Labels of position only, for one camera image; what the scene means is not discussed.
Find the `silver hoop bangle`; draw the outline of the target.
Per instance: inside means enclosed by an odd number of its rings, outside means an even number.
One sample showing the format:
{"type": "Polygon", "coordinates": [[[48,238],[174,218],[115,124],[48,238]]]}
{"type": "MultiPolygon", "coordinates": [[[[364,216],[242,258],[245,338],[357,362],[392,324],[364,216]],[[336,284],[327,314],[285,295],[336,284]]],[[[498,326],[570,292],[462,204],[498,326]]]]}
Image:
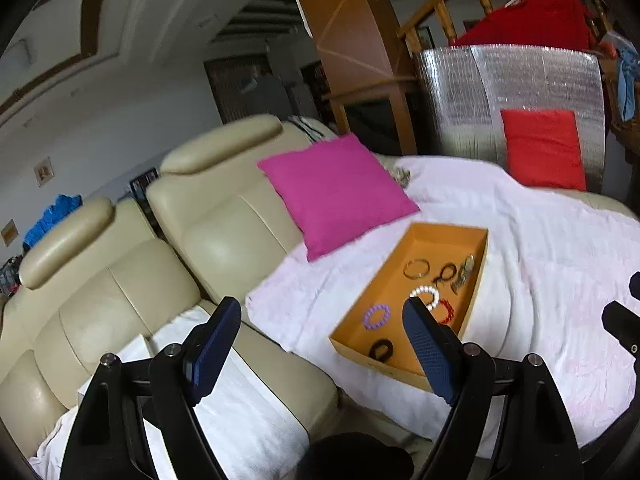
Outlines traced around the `silver hoop bangle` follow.
{"type": "Polygon", "coordinates": [[[414,258],[405,263],[402,274],[409,280],[420,280],[431,272],[431,263],[425,258],[414,258]]]}

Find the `metal wrist watch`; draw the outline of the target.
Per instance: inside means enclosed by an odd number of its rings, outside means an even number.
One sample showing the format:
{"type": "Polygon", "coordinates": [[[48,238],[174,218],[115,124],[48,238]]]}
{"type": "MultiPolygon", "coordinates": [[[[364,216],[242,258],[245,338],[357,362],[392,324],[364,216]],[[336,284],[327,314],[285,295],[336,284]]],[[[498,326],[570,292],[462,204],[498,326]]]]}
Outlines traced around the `metal wrist watch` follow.
{"type": "Polygon", "coordinates": [[[474,266],[475,266],[475,256],[473,254],[467,255],[461,265],[461,268],[458,272],[458,276],[456,277],[454,282],[451,284],[451,290],[455,294],[457,294],[459,289],[466,284],[469,277],[471,276],[474,266]]]}

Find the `pink fluffy blanket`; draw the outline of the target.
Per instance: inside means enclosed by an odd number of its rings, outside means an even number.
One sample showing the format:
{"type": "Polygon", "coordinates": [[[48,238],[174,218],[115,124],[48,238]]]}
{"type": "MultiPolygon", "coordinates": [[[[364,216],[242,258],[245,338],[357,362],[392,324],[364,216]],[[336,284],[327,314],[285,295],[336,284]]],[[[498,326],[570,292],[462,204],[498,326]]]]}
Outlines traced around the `pink fluffy blanket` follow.
{"type": "MultiPolygon", "coordinates": [[[[546,362],[576,439],[599,437],[634,397],[634,360],[602,326],[611,301],[637,310],[628,283],[639,267],[639,223],[576,196],[526,188],[491,162],[398,159],[410,172],[416,220],[488,231],[488,254],[463,339],[492,356],[546,362]]],[[[295,248],[245,299],[250,322],[326,372],[356,403],[427,439],[449,408],[433,393],[344,359],[329,336],[401,237],[380,226],[315,262],[295,248]]]]}

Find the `silver foil insulation sheet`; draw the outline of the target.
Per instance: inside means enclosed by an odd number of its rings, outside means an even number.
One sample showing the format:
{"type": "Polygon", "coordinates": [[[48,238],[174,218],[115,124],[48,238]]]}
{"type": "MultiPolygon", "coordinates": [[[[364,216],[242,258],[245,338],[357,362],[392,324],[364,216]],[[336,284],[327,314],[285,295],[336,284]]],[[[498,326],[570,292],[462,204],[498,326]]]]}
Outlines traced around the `silver foil insulation sheet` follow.
{"type": "Polygon", "coordinates": [[[492,44],[424,50],[416,65],[440,154],[505,167],[502,110],[571,110],[587,190],[602,191],[605,106],[595,56],[492,44]]]}

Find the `red blanket on railing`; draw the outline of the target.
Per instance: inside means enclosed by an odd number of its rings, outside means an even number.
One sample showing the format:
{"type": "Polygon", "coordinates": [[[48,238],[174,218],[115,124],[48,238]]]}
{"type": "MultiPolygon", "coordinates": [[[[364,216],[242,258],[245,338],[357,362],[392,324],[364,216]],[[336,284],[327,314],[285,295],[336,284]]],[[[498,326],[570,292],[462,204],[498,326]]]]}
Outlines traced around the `red blanket on railing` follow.
{"type": "Polygon", "coordinates": [[[580,0],[521,0],[489,13],[452,45],[514,44],[585,51],[597,43],[588,18],[591,14],[580,0]]]}

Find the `cream leather sofa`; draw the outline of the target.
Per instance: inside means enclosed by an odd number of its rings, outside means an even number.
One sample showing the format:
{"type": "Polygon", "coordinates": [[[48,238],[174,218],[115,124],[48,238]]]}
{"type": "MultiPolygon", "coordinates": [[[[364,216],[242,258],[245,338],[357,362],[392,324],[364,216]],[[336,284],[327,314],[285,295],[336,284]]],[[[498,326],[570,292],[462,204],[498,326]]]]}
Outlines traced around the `cream leather sofa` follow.
{"type": "Polygon", "coordinates": [[[133,200],[88,200],[28,254],[1,307],[1,420],[26,456],[78,401],[99,359],[193,308],[243,299],[300,243],[262,159],[308,148],[271,115],[238,120],[170,152],[133,200]]]}

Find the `blue cloth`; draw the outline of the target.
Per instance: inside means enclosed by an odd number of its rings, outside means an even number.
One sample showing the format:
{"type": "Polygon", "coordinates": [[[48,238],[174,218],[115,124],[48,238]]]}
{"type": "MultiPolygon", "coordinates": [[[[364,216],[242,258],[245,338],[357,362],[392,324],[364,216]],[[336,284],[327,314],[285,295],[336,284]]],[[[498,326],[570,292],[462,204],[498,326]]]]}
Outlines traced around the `blue cloth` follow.
{"type": "Polygon", "coordinates": [[[617,105],[622,122],[636,114],[634,83],[639,79],[639,53],[634,47],[620,44],[617,48],[617,105]]]}

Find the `magenta cushion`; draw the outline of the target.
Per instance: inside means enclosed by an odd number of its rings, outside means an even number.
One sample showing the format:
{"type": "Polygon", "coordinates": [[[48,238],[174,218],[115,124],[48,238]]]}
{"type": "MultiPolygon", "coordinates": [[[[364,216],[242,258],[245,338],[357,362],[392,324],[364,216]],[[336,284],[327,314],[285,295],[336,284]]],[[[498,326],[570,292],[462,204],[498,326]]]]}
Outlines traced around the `magenta cushion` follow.
{"type": "Polygon", "coordinates": [[[302,232],[309,262],[419,211],[352,133],[265,158],[257,167],[302,232]]]}

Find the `red cushion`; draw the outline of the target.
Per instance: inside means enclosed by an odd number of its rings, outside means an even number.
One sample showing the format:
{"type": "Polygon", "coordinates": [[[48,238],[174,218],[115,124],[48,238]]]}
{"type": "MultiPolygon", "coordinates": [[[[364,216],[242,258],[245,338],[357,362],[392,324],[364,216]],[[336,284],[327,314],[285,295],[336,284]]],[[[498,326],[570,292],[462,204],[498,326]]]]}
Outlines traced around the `red cushion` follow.
{"type": "Polygon", "coordinates": [[[530,188],[587,191],[572,110],[500,110],[506,169],[530,188]]]}

